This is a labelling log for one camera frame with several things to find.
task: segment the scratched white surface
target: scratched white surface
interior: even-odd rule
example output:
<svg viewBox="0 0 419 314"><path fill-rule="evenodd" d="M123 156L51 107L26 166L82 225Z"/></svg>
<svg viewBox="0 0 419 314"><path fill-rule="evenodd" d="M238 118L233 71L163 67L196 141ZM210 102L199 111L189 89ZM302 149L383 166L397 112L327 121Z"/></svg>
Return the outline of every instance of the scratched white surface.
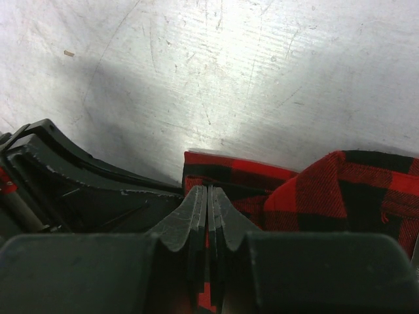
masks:
<svg viewBox="0 0 419 314"><path fill-rule="evenodd" d="M336 149L415 156L418 16L410 0L1 0L0 130L50 118L167 182L188 149L296 170Z"/></svg>

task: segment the red plaid fabric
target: red plaid fabric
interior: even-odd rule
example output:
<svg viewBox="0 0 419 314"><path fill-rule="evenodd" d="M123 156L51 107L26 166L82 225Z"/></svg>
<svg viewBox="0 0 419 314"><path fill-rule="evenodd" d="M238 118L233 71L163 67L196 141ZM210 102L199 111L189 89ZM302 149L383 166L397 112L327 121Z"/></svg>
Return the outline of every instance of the red plaid fabric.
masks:
<svg viewBox="0 0 419 314"><path fill-rule="evenodd" d="M185 195L198 184L223 188L267 231L379 232L412 256L419 233L419 160L381 152L333 152L303 172L234 158L185 153ZM208 304L208 291L200 304Z"/></svg>

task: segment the fabric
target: fabric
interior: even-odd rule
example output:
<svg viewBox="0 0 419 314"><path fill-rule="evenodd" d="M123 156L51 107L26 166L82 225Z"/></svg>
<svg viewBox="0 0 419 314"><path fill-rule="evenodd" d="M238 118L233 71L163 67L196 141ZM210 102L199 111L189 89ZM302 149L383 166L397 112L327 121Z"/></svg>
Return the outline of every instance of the fabric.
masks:
<svg viewBox="0 0 419 314"><path fill-rule="evenodd" d="M419 233L419 159L365 152L328 154L301 173L257 162L185 153L183 189L214 184L266 231L378 232L411 257ZM200 305L210 307L209 287Z"/></svg>

